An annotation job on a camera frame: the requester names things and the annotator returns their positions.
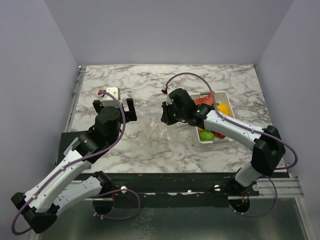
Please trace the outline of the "clear zip top bag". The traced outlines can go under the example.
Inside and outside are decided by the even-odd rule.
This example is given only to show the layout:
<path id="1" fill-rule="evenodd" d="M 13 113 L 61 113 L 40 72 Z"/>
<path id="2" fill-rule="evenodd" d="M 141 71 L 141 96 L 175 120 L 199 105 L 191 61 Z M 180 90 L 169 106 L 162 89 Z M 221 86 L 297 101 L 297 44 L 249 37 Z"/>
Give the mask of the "clear zip top bag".
<path id="1" fill-rule="evenodd" d="M 136 107 L 134 141 L 137 147 L 149 156 L 161 156 L 170 150 L 170 144 L 177 140 L 172 126 L 161 122 L 163 109 L 156 99 L 142 100 Z"/>

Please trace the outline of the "green lime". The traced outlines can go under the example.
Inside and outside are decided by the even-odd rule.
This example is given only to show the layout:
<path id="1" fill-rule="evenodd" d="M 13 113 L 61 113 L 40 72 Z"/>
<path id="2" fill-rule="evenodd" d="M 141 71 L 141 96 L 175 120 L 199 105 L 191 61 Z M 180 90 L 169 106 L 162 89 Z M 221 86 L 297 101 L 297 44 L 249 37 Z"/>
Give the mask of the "green lime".
<path id="1" fill-rule="evenodd" d="M 210 130 L 203 130 L 199 132 L 199 139 L 201 142 L 210 142 L 215 139 L 215 135 Z"/>

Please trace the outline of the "red cherry tomatoes bunch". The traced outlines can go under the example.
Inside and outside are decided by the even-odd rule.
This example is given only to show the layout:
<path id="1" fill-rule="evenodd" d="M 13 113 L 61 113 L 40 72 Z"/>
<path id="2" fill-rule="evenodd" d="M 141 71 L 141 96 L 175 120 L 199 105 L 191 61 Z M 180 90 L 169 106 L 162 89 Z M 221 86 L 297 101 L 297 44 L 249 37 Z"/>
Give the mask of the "red cherry tomatoes bunch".
<path id="1" fill-rule="evenodd" d="M 216 138 L 219 138 L 219 139 L 224 139 L 226 137 L 225 135 L 218 133 L 218 132 L 215 132 L 215 131 L 213 131 L 213 134 Z"/>

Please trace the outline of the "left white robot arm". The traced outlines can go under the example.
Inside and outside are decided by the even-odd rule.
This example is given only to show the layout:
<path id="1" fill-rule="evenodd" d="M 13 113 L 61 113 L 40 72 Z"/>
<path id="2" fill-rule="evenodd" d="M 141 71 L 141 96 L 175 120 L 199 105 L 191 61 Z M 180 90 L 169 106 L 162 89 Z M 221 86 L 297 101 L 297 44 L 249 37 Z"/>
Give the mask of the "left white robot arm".
<path id="1" fill-rule="evenodd" d="M 94 172 L 75 186 L 70 183 L 120 141 L 126 123 L 137 121 L 133 99 L 128 98 L 126 102 L 127 111 L 119 102 L 115 106 L 105 106 L 94 100 L 97 112 L 94 125 L 74 139 L 64 159 L 40 183 L 11 197 L 30 230 L 43 233 L 74 204 L 90 197 L 113 196 L 117 192 L 103 171 Z"/>

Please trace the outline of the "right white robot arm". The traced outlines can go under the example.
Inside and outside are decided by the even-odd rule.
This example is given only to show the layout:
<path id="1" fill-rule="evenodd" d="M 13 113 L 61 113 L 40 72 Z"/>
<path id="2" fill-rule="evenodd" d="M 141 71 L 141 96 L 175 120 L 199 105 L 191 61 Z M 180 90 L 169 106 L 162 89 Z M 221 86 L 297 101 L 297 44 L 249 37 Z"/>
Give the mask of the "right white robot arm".
<path id="1" fill-rule="evenodd" d="M 271 176 L 286 150 L 278 129 L 251 126 L 221 113 L 216 107 L 196 104 L 186 90 L 178 88 L 162 102 L 161 122 L 168 126 L 178 122 L 220 133 L 252 152 L 250 163 L 241 167 L 226 184 L 226 190 L 240 196 L 261 176 Z"/>

